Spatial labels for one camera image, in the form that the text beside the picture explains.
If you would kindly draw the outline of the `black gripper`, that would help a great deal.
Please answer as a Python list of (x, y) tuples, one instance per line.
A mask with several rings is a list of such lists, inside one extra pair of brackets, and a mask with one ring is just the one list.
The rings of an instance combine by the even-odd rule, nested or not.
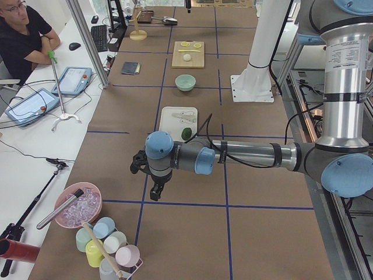
[(154, 182), (153, 188), (150, 190), (150, 199), (153, 201), (158, 201), (161, 198), (161, 193), (167, 182), (172, 178), (172, 170), (168, 170), (165, 174), (151, 174), (152, 180)]

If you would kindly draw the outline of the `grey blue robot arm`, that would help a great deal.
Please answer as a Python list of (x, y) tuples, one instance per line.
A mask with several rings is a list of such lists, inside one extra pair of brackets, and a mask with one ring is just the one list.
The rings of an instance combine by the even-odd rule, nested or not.
[(208, 175), (215, 163), (238, 162), (259, 169), (284, 167), (304, 173), (330, 193), (344, 198), (372, 188), (372, 159), (362, 136), (367, 98), (368, 38), (371, 1), (302, 1), (298, 38), (326, 45), (322, 135), (315, 143), (258, 144), (196, 138), (177, 142), (164, 131), (145, 143), (147, 173), (157, 201), (175, 169)]

